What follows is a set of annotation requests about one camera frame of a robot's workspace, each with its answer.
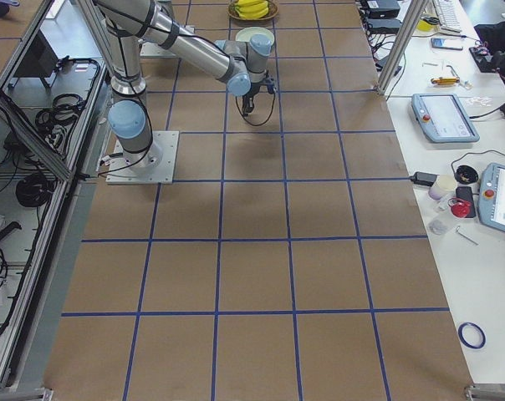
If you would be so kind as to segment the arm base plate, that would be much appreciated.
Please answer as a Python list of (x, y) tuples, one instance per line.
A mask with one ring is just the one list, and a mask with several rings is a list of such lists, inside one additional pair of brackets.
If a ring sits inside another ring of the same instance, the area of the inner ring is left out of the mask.
[(147, 156), (143, 153), (113, 158), (111, 172), (106, 174), (110, 185), (149, 185), (173, 182), (176, 154), (179, 143), (178, 131), (154, 131), (153, 143)]
[(147, 28), (140, 38), (142, 58), (180, 58), (185, 39), (193, 38), (195, 30), (192, 26), (171, 25), (170, 27), (154, 26)]

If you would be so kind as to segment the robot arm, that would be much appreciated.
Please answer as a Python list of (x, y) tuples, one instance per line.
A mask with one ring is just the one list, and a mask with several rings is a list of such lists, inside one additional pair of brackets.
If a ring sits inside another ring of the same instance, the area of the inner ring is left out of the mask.
[(119, 139), (128, 166), (148, 165), (156, 147), (145, 105), (140, 42), (168, 50), (227, 87), (242, 100), (240, 114), (249, 116), (261, 88), (275, 93), (267, 63), (273, 40), (255, 33), (248, 41), (212, 42), (181, 26), (170, 10), (155, 1), (97, 1), (105, 17), (111, 54), (111, 87), (115, 105), (108, 120)]

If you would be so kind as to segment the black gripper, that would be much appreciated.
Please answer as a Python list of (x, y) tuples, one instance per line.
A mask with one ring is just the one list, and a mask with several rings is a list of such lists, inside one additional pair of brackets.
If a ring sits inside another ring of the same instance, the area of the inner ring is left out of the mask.
[(250, 115), (255, 108), (254, 97), (260, 93), (261, 88), (265, 88), (269, 94), (275, 94), (275, 79), (270, 73), (265, 73), (257, 83), (252, 83), (246, 98), (242, 98), (242, 114)]

